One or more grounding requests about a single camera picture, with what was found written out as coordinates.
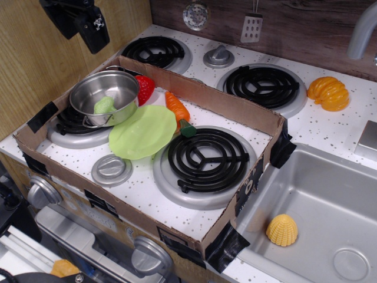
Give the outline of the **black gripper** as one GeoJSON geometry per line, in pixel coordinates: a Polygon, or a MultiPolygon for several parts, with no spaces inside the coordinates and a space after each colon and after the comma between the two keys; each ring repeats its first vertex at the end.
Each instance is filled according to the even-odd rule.
{"type": "Polygon", "coordinates": [[[66,39],[79,33],[91,54],[97,54],[110,42],[104,16],[94,1],[40,0],[39,3],[66,39]]]}

